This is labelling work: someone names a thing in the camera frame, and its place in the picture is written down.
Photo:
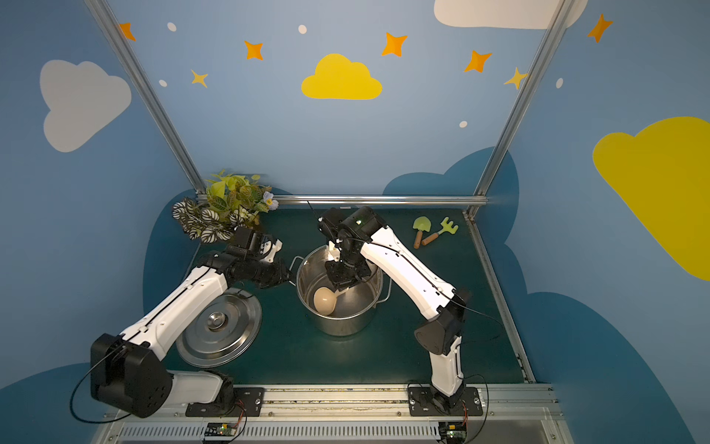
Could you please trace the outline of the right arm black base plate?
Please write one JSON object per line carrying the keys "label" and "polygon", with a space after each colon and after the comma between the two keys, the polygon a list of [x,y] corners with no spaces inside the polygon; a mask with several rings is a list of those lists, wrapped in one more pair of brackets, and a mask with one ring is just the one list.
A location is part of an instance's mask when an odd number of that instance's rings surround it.
{"label": "right arm black base plate", "polygon": [[411,416],[484,415],[486,399],[473,386],[461,385],[453,397],[446,397],[428,385],[410,384],[406,388]]}

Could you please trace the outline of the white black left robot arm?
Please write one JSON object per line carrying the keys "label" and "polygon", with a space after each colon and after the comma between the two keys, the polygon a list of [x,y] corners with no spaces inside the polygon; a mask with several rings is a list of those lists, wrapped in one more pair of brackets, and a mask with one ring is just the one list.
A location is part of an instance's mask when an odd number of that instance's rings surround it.
{"label": "white black left robot arm", "polygon": [[277,258],[275,237],[239,227],[226,248],[205,255],[183,283],[118,336],[104,334],[91,348],[91,396],[133,416],[147,418],[164,407],[185,405],[192,416],[228,416],[237,399],[231,377],[213,371],[168,371],[163,363],[179,336],[232,284],[261,288],[290,280]]}

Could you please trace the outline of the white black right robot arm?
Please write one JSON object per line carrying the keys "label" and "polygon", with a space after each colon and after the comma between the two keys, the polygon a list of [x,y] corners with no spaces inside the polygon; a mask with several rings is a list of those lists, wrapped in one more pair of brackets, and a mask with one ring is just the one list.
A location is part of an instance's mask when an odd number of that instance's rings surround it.
{"label": "white black right robot arm", "polygon": [[370,207],[349,216],[330,208],[318,218],[318,229],[327,238],[325,273],[333,300],[370,279],[376,266],[414,302],[425,318],[414,336],[430,355],[432,404],[452,410],[465,392],[460,344],[471,294],[440,279]]}

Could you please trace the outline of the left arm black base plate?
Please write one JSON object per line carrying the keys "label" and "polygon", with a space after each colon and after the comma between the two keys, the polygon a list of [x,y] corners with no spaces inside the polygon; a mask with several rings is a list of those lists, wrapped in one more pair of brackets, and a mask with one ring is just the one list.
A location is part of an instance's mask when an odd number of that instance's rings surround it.
{"label": "left arm black base plate", "polygon": [[259,417],[264,405],[265,388],[233,386],[223,390],[211,403],[191,403],[186,417]]}

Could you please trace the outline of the stainless steel stock pot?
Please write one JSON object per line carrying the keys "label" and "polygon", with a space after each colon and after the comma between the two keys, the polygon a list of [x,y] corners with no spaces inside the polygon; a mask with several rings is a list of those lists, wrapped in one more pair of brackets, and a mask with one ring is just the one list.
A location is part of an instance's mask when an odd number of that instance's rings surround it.
{"label": "stainless steel stock pot", "polygon": [[325,272],[327,247],[322,246],[305,257],[295,256],[290,265],[301,304],[314,325],[333,337],[347,337],[365,329],[375,316],[375,308],[389,299],[391,284],[385,285],[385,274],[374,264],[367,262],[373,277],[366,283],[348,288],[338,298],[336,310],[330,316],[321,316],[314,309],[314,293],[320,287],[334,290]]}

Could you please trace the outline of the beige plastic ladle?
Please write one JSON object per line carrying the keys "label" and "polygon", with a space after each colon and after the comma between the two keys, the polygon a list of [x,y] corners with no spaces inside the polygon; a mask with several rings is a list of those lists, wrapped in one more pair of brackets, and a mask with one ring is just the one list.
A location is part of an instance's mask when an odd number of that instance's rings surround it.
{"label": "beige plastic ladle", "polygon": [[314,309],[321,316],[332,315],[337,307],[338,298],[345,294],[345,290],[330,290],[328,287],[320,287],[314,293]]}

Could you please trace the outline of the stainless steel pot lid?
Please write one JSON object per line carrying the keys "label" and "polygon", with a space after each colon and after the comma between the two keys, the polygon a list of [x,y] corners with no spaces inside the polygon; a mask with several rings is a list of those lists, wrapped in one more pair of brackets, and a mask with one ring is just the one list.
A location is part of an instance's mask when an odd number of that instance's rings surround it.
{"label": "stainless steel pot lid", "polygon": [[256,296],[228,289],[181,333],[177,351],[183,361],[197,368],[224,366],[249,349],[262,320],[262,305]]}

